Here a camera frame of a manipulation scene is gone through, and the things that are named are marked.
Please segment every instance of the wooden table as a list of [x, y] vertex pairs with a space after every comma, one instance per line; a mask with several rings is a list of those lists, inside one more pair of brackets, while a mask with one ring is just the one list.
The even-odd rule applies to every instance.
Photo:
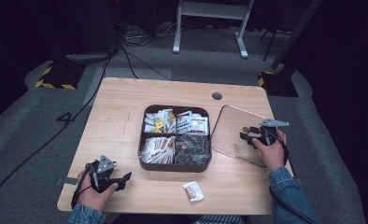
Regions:
[[[219, 92], [221, 100], [212, 93]], [[113, 194], [106, 212], [155, 214], [271, 214], [266, 168], [252, 166], [216, 151], [201, 173], [147, 171], [137, 157], [144, 111], [149, 105], [183, 105], [205, 109], [213, 130], [221, 108], [235, 105], [272, 118], [264, 89], [253, 86], [113, 78], [103, 80], [68, 172], [77, 178], [87, 162], [106, 155], [117, 162], [111, 178], [133, 172], [126, 189]], [[254, 157], [260, 158], [258, 150]], [[182, 187], [197, 181], [205, 198], [191, 203]], [[76, 186], [64, 185], [58, 208], [71, 211]]]

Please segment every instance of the person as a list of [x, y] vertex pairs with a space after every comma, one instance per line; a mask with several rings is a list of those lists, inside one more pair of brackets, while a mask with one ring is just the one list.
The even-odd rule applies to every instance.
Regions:
[[[277, 130], [277, 135], [281, 141], [275, 141], [271, 146], [264, 145], [256, 138], [252, 139], [269, 170], [270, 190], [275, 195], [272, 201], [274, 223], [319, 223], [319, 218], [306, 199], [303, 189], [284, 166], [282, 144], [287, 144], [287, 136], [280, 130]], [[78, 175], [78, 179], [82, 177], [82, 174], [83, 172]], [[100, 194], [93, 188], [88, 188], [90, 185], [91, 176], [86, 175], [80, 186], [79, 192], [81, 193], [78, 195], [78, 203], [73, 209], [68, 224], [106, 223], [106, 215], [103, 210], [108, 198], [118, 185], [111, 185]], [[249, 220], [244, 220], [240, 216], [200, 216], [193, 223], [244, 224], [246, 222], [248, 223]]]

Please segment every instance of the black cable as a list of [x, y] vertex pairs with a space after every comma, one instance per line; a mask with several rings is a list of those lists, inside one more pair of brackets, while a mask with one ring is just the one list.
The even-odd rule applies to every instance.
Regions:
[[134, 56], [133, 54], [131, 54], [131, 53], [129, 53], [129, 52], [126, 52], [128, 55], [130, 55], [130, 56], [132, 56], [132, 57], [134, 57], [134, 58], [136, 58], [138, 61], [140, 61], [141, 63], [143, 63], [143, 64], [145, 64], [147, 67], [149, 67], [150, 69], [152, 69], [154, 72], [156, 72], [156, 73], [158, 73], [159, 75], [161, 75], [162, 77], [165, 77], [166, 79], [168, 79], [168, 80], [172, 80], [172, 79], [170, 79], [169, 77], [166, 77], [165, 75], [163, 75], [162, 73], [160, 73], [160, 72], [158, 72], [157, 70], [155, 70], [155, 68], [153, 68], [151, 65], [149, 65], [149, 64], [147, 64], [147, 63], [145, 63], [145, 62], [143, 62], [143, 61], [141, 61], [141, 59], [139, 59], [138, 57], [136, 57], [136, 56]]
[[[278, 136], [275, 135], [273, 133], [269, 133], [269, 135], [272, 135], [277, 141], [279, 141], [279, 143], [283, 146], [283, 148], [287, 148], [287, 146], [285, 145], [283, 139]], [[279, 198], [277, 198], [277, 196], [275, 195], [275, 193], [272, 191], [271, 186], [269, 186], [269, 192], [271, 193], [272, 197], [275, 199], [275, 201], [280, 204], [282, 207], [286, 208], [287, 210], [289, 210], [290, 212], [292, 212], [294, 215], [296, 215], [297, 217], [300, 217], [302, 220], [306, 221], [307, 223], [312, 223], [312, 224], [316, 224], [315, 221], [313, 221], [311, 218], [307, 217], [306, 215], [300, 213], [299, 211], [295, 210], [294, 208], [290, 207], [288, 204], [282, 202]]]
[[282, 202], [279, 198], [277, 198], [277, 196], [274, 194], [274, 192], [272, 191], [271, 186], [269, 186], [269, 192], [271, 193], [272, 197], [275, 199], [275, 201], [281, 205], [282, 207], [284, 207], [285, 209], [289, 210], [290, 212], [292, 212], [295, 216], [300, 217], [303, 221], [307, 222], [307, 223], [311, 223], [311, 224], [316, 224], [316, 222], [314, 220], [312, 220], [310, 217], [307, 217], [306, 215], [300, 213], [299, 211], [295, 210], [294, 208], [290, 207], [288, 204]]
[[96, 95], [96, 93], [99, 91], [99, 88], [100, 88], [100, 85], [101, 85], [101, 83], [102, 83], [102, 80], [103, 80], [103, 77], [104, 77], [104, 75], [106, 74], [106, 67], [108, 66], [108, 64], [109, 64], [109, 62], [111, 61], [111, 59], [112, 59], [112, 56], [108, 59], [108, 60], [106, 60], [106, 62], [105, 62], [105, 64], [103, 65], [103, 74], [102, 74], [102, 76], [101, 76], [101, 78], [100, 78], [100, 81], [99, 81], [99, 84], [98, 84], [98, 86], [97, 86], [97, 88], [96, 88], [96, 91], [93, 93], [93, 95], [92, 95], [92, 97], [91, 97], [91, 99], [77, 112], [77, 114], [72, 118], [72, 119], [70, 119], [65, 125], [64, 125], [64, 127], [61, 129], [61, 130], [59, 130], [55, 135], [53, 135], [52, 137], [51, 137], [51, 139], [50, 140], [48, 140], [44, 145], [42, 145], [39, 149], [37, 149], [35, 152], [33, 152], [29, 157], [27, 157], [24, 161], [22, 161], [21, 162], [21, 164], [19, 164], [13, 171], [11, 171], [7, 176], [6, 176], [6, 178], [4, 178], [3, 179], [3, 181], [0, 183], [0, 188], [26, 163], [26, 162], [28, 162], [30, 159], [32, 159], [33, 158], [33, 156], [35, 155], [35, 154], [37, 154], [39, 151], [41, 151], [44, 147], [46, 147], [51, 141], [53, 141], [60, 133], [62, 133], [63, 131], [64, 131], [64, 129], [66, 129], [67, 127], [68, 127], [68, 125], [70, 125], [71, 124], [71, 122], [73, 122], [75, 119], [76, 119], [76, 117], [86, 108], [86, 106], [92, 101], [92, 98]]
[[83, 183], [83, 181], [84, 181], [84, 179], [85, 179], [85, 176], [88, 174], [88, 172], [89, 172], [89, 170], [91, 169], [91, 167], [90, 166], [85, 166], [86, 168], [85, 168], [85, 171], [84, 171], [84, 173], [82, 174], [82, 177], [81, 177], [81, 179], [78, 181], [78, 184], [77, 184], [77, 188], [76, 188], [76, 190], [74, 191], [74, 193], [73, 193], [73, 197], [72, 197], [72, 199], [71, 199], [71, 208], [72, 209], [74, 209], [74, 206], [76, 206], [76, 204], [78, 203], [78, 197], [79, 197], [79, 195], [85, 190], [85, 189], [83, 189], [80, 193], [78, 193], [78, 191], [80, 190], [80, 188], [81, 188], [81, 186], [82, 186], [82, 183]]
[[126, 59], [128, 60], [129, 67], [131, 68], [133, 75], [135, 76], [135, 78], [138, 79], [138, 76], [134, 73], [134, 69], [132, 67], [131, 60], [129, 59], [128, 52], [126, 52], [126, 49], [123, 46], [121, 47], [122, 47], [123, 52], [125, 52]]
[[128, 47], [139, 47], [139, 46], [146, 46], [147, 44], [151, 43], [154, 38], [150, 37], [149, 35], [144, 35], [140, 38], [140, 41], [138, 43], [129, 42], [127, 40], [122, 41], [122, 43]]
[[83, 189], [83, 190], [78, 194], [78, 197], [79, 197], [79, 195], [81, 195], [81, 193], [82, 193], [83, 191], [85, 191], [85, 190], [87, 190], [87, 189], [90, 189], [91, 187], [92, 187], [92, 185], [90, 185], [90, 186], [88, 186], [87, 188]]
[[287, 160], [289, 159], [289, 149], [287, 148], [286, 144], [284, 143], [283, 139], [278, 136], [275, 135], [274, 133], [270, 133], [268, 132], [264, 127], [261, 126], [260, 129], [264, 129], [265, 133], [268, 133], [269, 135], [273, 136], [277, 141], [279, 141], [279, 143], [283, 146], [283, 151], [284, 151], [284, 165], [286, 165]]
[[138, 29], [128, 29], [126, 30], [126, 34], [124, 35], [124, 39], [126, 38], [138, 38], [138, 37], [142, 37], [144, 35], [147, 34], [143, 34], [141, 33]]

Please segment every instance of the gray carpet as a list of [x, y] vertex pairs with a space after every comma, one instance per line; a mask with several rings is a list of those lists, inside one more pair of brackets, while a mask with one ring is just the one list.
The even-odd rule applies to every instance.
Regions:
[[[165, 72], [172, 80], [257, 86], [258, 73], [271, 71], [270, 64], [286, 37], [276, 38], [267, 61], [263, 62], [268, 37], [261, 42], [261, 32], [246, 31], [244, 41], [249, 57], [244, 60], [234, 41], [236, 30], [186, 31], [179, 54], [172, 53], [172, 35], [146, 46], [126, 47], [126, 50], [154, 69]], [[164, 79], [150, 72], [151, 69], [136, 58], [130, 56], [130, 59], [140, 78]], [[55, 121], [58, 117], [66, 112], [76, 114], [82, 108], [103, 66], [103, 63], [89, 64], [74, 91], [36, 88], [48, 64], [44, 62], [28, 74], [25, 82], [29, 91], [0, 117], [0, 183], [62, 129], [64, 123]], [[126, 57], [119, 51], [106, 75], [132, 77], [129, 70]], [[269, 96], [268, 99], [275, 118], [290, 123], [284, 132], [289, 137], [290, 161], [297, 177], [303, 181], [304, 190], [322, 223], [365, 223], [357, 186], [318, 116], [311, 99], [312, 90], [298, 72], [292, 81], [299, 97]], [[0, 223], [66, 222], [69, 213], [59, 211], [56, 206], [61, 188], [55, 181], [66, 176], [91, 109], [87, 106], [70, 126], [0, 188]], [[252, 220], [253, 223], [273, 223], [271, 216], [252, 216]]]

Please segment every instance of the cable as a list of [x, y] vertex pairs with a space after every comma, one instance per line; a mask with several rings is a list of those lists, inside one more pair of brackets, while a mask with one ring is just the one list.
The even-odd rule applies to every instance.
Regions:
[[141, 33], [138, 29], [128, 29], [126, 34], [123, 36], [124, 39], [142, 38], [148, 36], [147, 34]]
[[37, 154], [39, 151], [41, 151], [44, 147], [46, 147], [51, 141], [53, 141], [60, 133], [62, 133], [64, 131], [64, 129], [66, 129], [68, 127], [68, 125], [71, 124], [71, 122], [73, 122], [76, 117], [86, 108], [86, 106], [92, 101], [93, 97], [96, 95], [96, 93], [99, 91], [100, 85], [102, 83], [103, 77], [106, 75], [106, 67], [108, 66], [109, 62], [112, 59], [112, 56], [110, 58], [108, 58], [105, 62], [105, 64], [103, 65], [103, 74], [100, 78], [99, 84], [96, 88], [96, 91], [93, 93], [92, 97], [89, 99], [89, 101], [77, 112], [77, 114], [70, 119], [69, 121], [67, 121], [67, 123], [64, 125], [64, 127], [59, 130], [55, 135], [53, 135], [51, 137], [50, 140], [48, 140], [44, 145], [42, 145], [39, 149], [37, 149], [35, 152], [33, 152], [29, 157], [27, 157], [24, 161], [22, 161], [13, 171], [11, 171], [6, 178], [3, 179], [3, 181], [1, 181], [0, 183], [0, 188], [2, 188], [2, 186], [7, 182], [7, 180], [9, 180], [26, 162], [28, 162], [30, 159], [33, 158], [33, 156], [35, 154]]
[[300, 217], [302, 220], [304, 220], [307, 223], [316, 224], [314, 220], [312, 220], [310, 217], [307, 217], [306, 215], [300, 213], [299, 211], [295, 210], [294, 208], [290, 207], [288, 204], [282, 202], [272, 191], [271, 186], [269, 186], [269, 192], [271, 193], [272, 197], [275, 199], [275, 201], [280, 204], [282, 207], [286, 208], [290, 212], [292, 212], [295, 216]]
[[[164, 38], [166, 38], [169, 35], [174, 35], [175, 33], [166, 34], [166, 32], [168, 32], [175, 25], [177, 25], [177, 22], [171, 24], [169, 27], [167, 27], [166, 29], [164, 29], [161, 34], [156, 34], [156, 38], [153, 38], [151, 35], [141, 34], [141, 32], [138, 31], [137, 29], [128, 30], [128, 32], [130, 31], [133, 34], [130, 35], [130, 36], [125, 36], [124, 37], [125, 41], [123, 41], [123, 44], [125, 46], [128, 46], [128, 47], [146, 46], [147, 44], [149, 44], [150, 42], [152, 42], [154, 40], [164, 39]], [[127, 39], [130, 39], [130, 38], [140, 38], [140, 41], [138, 43], [127, 41]]]
[[136, 56], [134, 56], [133, 54], [131, 54], [131, 53], [128, 53], [128, 52], [126, 52], [128, 55], [130, 55], [130, 56], [132, 56], [132, 57], [134, 57], [134, 58], [136, 58], [138, 61], [140, 61], [141, 63], [143, 63], [143, 64], [145, 64], [147, 67], [149, 67], [150, 69], [152, 69], [154, 72], [156, 72], [156, 73], [158, 73], [159, 75], [161, 75], [162, 77], [165, 77], [166, 79], [168, 79], [168, 80], [172, 80], [172, 79], [170, 79], [169, 77], [166, 77], [165, 75], [163, 75], [162, 73], [160, 73], [160, 72], [158, 72], [157, 70], [155, 70], [155, 68], [153, 68], [151, 65], [149, 65], [149, 64], [147, 64], [147, 63], [145, 63], [145, 62], [143, 62], [143, 61], [141, 61], [138, 57], [136, 57]]
[[[283, 146], [283, 148], [287, 148], [287, 146], [285, 145], [283, 139], [278, 136], [275, 135], [273, 133], [269, 133], [268, 134], [272, 135], [277, 141], [279, 141], [279, 143]], [[286, 208], [287, 210], [289, 210], [290, 212], [292, 212], [295, 216], [300, 217], [302, 220], [304, 220], [307, 223], [312, 223], [312, 224], [316, 224], [315, 221], [313, 221], [311, 218], [307, 217], [306, 215], [302, 214], [301, 212], [295, 210], [294, 208], [290, 207], [288, 204], [284, 203], [283, 201], [281, 201], [279, 198], [277, 198], [277, 196], [275, 195], [275, 193], [272, 191], [271, 186], [269, 186], [269, 192], [271, 193], [272, 197], [275, 199], [275, 201], [280, 204], [282, 207]]]
[[90, 167], [90, 166], [86, 166], [85, 171], [84, 171], [84, 173], [82, 174], [81, 179], [78, 181], [77, 188], [76, 188], [76, 190], [74, 191], [74, 193], [73, 193], [73, 197], [72, 197], [72, 199], [71, 199], [71, 208], [72, 208], [72, 209], [74, 209], [74, 206], [76, 206], [76, 204], [77, 204], [77, 202], [78, 202], [78, 197], [79, 197], [79, 195], [80, 195], [83, 191], [85, 191], [86, 189], [88, 189], [88, 188], [90, 188], [90, 187], [92, 186], [92, 185], [90, 185], [89, 187], [87, 187], [87, 188], [83, 189], [80, 193], [78, 193], [78, 191], [80, 190], [80, 188], [81, 188], [81, 186], [82, 186], [82, 183], [83, 183], [83, 181], [84, 181], [84, 179], [85, 179], [85, 176], [88, 174], [88, 172], [89, 172], [89, 170], [90, 170], [90, 169], [91, 169], [91, 167]]
[[125, 52], [126, 59], [128, 60], [129, 67], [131, 68], [132, 73], [134, 74], [135, 78], [138, 79], [138, 76], [134, 73], [134, 69], [131, 64], [131, 60], [129, 59], [128, 52], [126, 52], [126, 49], [122, 46], [123, 52]]

